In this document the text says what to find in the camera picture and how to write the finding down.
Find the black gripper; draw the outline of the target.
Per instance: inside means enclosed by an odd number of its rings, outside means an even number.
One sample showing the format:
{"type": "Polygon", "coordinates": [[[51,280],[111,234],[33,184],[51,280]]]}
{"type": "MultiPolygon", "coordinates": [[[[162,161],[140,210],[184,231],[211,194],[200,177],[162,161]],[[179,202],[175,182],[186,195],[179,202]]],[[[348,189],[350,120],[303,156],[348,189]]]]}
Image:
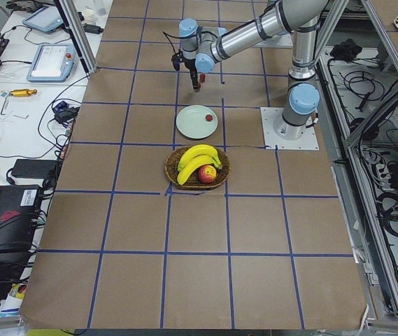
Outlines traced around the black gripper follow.
{"type": "Polygon", "coordinates": [[[195,92],[199,91],[199,76],[195,65],[195,59],[185,59],[185,67],[190,70],[190,79],[195,92]]]}

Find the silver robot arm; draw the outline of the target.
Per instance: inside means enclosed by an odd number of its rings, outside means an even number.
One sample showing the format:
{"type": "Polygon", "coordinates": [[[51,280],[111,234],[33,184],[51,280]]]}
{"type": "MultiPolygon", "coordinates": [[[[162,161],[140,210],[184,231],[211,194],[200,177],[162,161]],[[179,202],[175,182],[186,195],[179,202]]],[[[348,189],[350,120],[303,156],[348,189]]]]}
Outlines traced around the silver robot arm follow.
{"type": "Polygon", "coordinates": [[[261,15],[230,31],[200,26],[192,18],[183,19],[178,25],[180,46],[174,50],[171,63],[176,71],[185,65],[192,87],[198,91],[199,76],[212,72],[216,64],[259,43],[291,34],[289,77],[306,81],[315,75],[315,43],[320,14],[326,5],[326,1],[271,1],[261,15]]]}

